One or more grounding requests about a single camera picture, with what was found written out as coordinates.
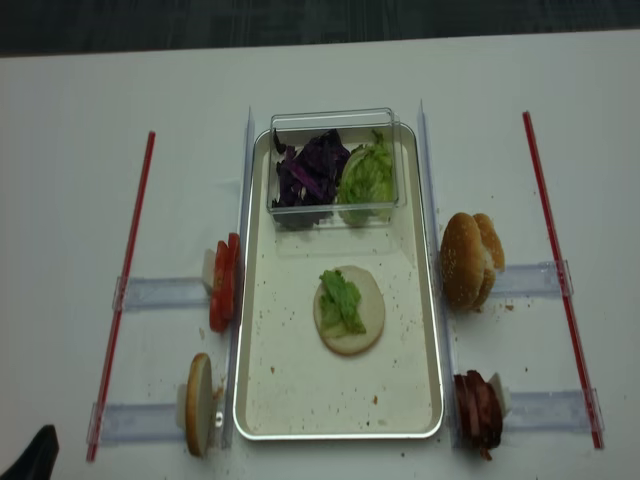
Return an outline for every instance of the metal tray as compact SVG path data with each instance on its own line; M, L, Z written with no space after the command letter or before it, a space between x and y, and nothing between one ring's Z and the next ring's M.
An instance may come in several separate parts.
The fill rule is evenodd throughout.
M390 224L361 229L277 229L265 207L268 132L255 142L233 408L248 439L425 438L442 423L416 139L400 127L406 203ZM351 358L325 347L312 314L319 275L348 264L372 273L386 305L379 341Z

